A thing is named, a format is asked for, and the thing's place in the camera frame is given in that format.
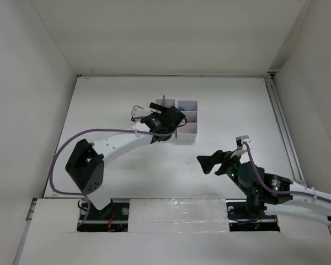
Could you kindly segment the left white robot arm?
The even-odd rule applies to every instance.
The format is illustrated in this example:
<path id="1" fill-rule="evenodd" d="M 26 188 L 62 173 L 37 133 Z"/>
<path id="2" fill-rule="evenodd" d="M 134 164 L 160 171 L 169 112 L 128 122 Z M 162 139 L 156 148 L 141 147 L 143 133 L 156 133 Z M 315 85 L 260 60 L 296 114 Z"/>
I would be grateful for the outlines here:
<path id="1" fill-rule="evenodd" d="M 93 213 L 100 219 L 110 216 L 113 201 L 103 187 L 104 168 L 128 152 L 155 142 L 168 141 L 187 119 L 177 107 L 150 104 L 150 110 L 134 105 L 134 122 L 130 129 L 108 129 L 115 135 L 100 141 L 78 141 L 65 165 L 65 170 L 82 195 L 93 205 Z"/>

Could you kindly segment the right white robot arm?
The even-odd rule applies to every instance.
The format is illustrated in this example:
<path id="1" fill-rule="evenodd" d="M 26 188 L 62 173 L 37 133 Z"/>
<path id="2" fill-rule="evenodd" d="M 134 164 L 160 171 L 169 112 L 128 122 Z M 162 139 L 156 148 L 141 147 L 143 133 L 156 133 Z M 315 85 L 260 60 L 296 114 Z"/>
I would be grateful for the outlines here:
<path id="1" fill-rule="evenodd" d="M 204 174 L 209 174 L 219 165 L 215 175 L 227 175 L 245 195 L 240 213 L 246 219 L 287 214 L 319 221 L 331 227 L 331 194 L 267 173 L 252 158 L 248 162 L 241 162 L 242 154 L 242 150 L 218 150 L 210 156 L 198 155 L 196 159 Z"/>

